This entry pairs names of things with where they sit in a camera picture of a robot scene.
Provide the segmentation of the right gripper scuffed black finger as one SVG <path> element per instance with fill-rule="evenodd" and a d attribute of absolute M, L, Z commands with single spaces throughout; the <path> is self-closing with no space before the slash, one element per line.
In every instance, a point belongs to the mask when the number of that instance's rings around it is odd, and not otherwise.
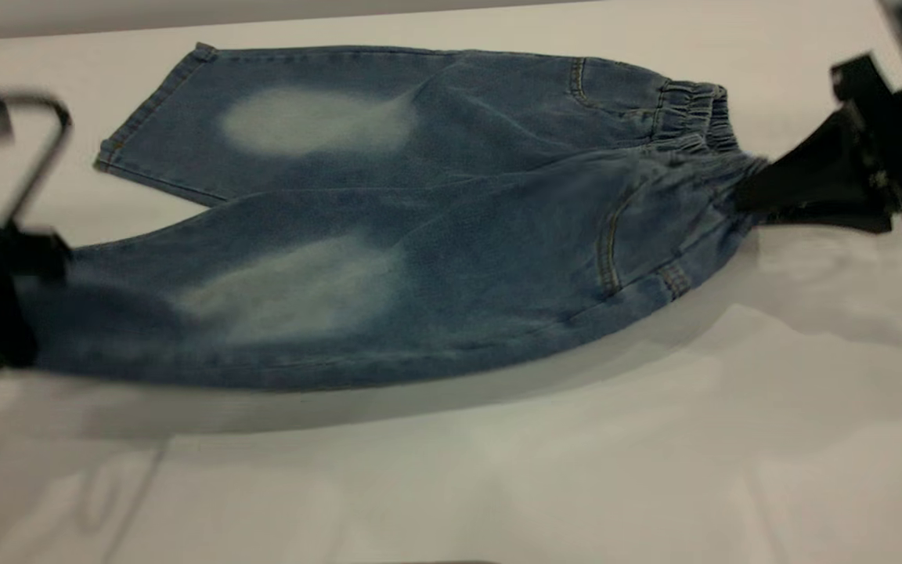
<path fill-rule="evenodd" d="M 772 200 L 763 205 L 769 225 L 820 226 L 864 233 L 892 231 L 892 213 L 880 197 L 851 200 L 812 200 L 788 202 Z"/>

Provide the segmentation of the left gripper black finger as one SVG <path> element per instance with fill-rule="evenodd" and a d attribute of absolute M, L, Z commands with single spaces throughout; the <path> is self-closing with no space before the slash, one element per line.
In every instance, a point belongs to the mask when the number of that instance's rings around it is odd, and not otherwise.
<path fill-rule="evenodd" d="M 71 247 L 57 232 L 5 229 L 5 268 L 12 275 L 62 283 L 72 258 Z"/>

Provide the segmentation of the right gripper plain black finger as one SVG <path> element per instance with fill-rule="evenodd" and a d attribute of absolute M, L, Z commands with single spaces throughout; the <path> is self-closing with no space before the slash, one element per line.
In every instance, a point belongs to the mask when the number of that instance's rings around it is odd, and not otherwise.
<path fill-rule="evenodd" d="M 830 117 L 809 138 L 761 172 L 737 183 L 737 209 L 777 213 L 794 208 L 838 208 L 877 213 L 868 186 L 859 129 L 848 117 Z"/>

